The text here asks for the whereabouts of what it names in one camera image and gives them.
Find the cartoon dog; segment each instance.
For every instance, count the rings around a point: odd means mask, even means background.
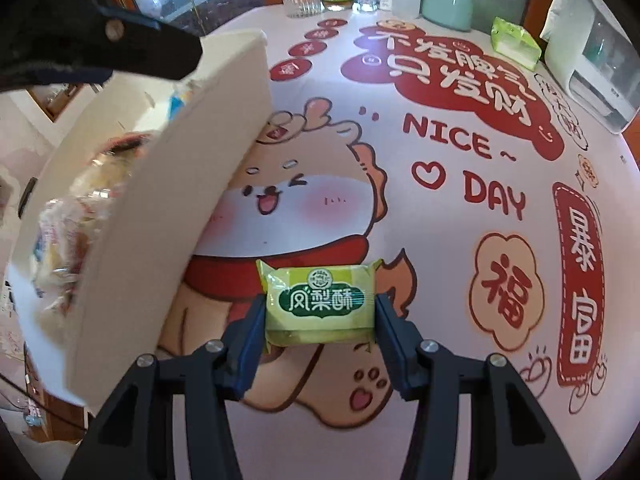
[[[256,258],[271,267],[360,264],[367,235],[386,214],[386,173],[353,121],[332,123],[331,101],[306,102],[304,115],[278,112],[260,133],[204,229],[160,345],[188,354],[246,314],[262,293]],[[416,278],[404,250],[376,271],[399,316]],[[352,428],[375,417],[391,387],[377,346],[273,348],[263,356],[244,402],[265,412],[294,400],[328,426]]]

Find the metal screw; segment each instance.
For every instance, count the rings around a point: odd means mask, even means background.
[[[109,20],[104,26],[104,33],[109,38],[109,41],[120,41],[124,36],[124,23],[120,20]]]
[[[151,366],[155,362],[156,358],[151,354],[142,354],[139,358],[136,359],[136,364],[140,368],[147,368]]]
[[[212,354],[217,354],[218,352],[222,352],[225,348],[225,344],[220,341],[220,339],[212,339],[211,341],[207,341],[204,345],[204,348],[207,349],[207,352]]]
[[[493,366],[497,366],[498,368],[502,368],[507,365],[507,358],[502,354],[491,354],[489,356],[489,362]]]
[[[440,345],[433,339],[425,339],[420,343],[420,348],[427,354],[435,354],[440,349]]]

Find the green snack wrapper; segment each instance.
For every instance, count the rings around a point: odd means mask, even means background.
[[[517,61],[531,71],[536,69],[542,56],[542,49],[526,28],[497,16],[491,27],[491,45],[496,52]]]
[[[369,266],[273,269],[256,261],[267,294],[268,344],[373,343],[374,274]]]

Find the red circle with chinese character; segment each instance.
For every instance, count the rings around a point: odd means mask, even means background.
[[[295,44],[289,49],[290,56],[314,56],[320,54],[326,49],[326,43],[324,41],[303,41],[302,43]]]
[[[318,27],[341,27],[347,24],[347,20],[341,20],[340,18],[333,18],[331,20],[322,20],[318,22]]]
[[[308,40],[326,40],[338,35],[338,31],[333,28],[316,28],[305,34]]]
[[[285,59],[271,67],[269,74],[272,81],[289,81],[299,78],[311,70],[311,62],[303,57]]]

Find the pink tablecloth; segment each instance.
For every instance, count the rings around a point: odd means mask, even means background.
[[[505,354],[596,478],[640,418],[640,176],[623,139],[479,32],[281,7],[223,30],[245,27],[268,37],[279,111],[213,212],[162,345],[190,352],[242,317],[258,257],[383,258],[376,286],[398,314],[457,354]],[[377,348],[275,351],[245,402],[230,417],[246,478],[399,478],[415,405]],[[469,427],[466,399],[456,478]]]

